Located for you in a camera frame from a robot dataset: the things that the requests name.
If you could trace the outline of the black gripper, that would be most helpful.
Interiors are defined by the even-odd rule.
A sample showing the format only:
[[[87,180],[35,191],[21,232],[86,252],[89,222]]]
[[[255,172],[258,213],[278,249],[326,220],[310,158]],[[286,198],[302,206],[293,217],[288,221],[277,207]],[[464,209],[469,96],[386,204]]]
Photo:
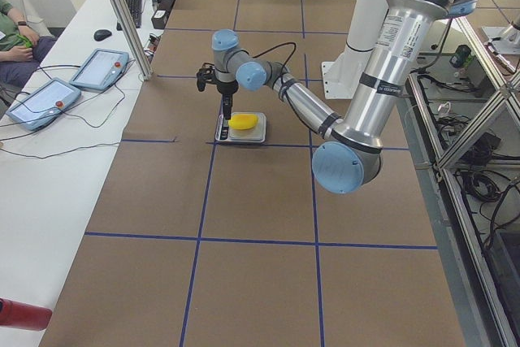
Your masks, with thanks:
[[[218,92],[223,96],[222,98],[222,114],[226,120],[232,116],[232,96],[238,90],[238,83],[236,80],[224,82],[216,80]]]

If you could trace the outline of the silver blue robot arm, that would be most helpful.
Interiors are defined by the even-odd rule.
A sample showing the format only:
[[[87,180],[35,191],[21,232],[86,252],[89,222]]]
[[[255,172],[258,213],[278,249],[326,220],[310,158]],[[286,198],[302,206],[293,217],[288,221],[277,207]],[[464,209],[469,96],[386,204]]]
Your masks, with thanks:
[[[314,152],[315,179],[332,193],[351,193],[382,167],[380,136],[431,25],[470,14],[477,0],[384,0],[388,11],[344,117],[319,100],[281,63],[257,60],[229,29],[215,32],[213,76],[255,91],[266,85],[325,140]]]

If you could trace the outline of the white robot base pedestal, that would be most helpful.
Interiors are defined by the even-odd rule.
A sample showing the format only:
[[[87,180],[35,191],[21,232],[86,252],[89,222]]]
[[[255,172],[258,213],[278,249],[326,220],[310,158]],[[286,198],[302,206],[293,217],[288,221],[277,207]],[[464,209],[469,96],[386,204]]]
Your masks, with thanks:
[[[344,51],[322,63],[325,98],[353,97],[387,12],[386,0],[356,0]]]

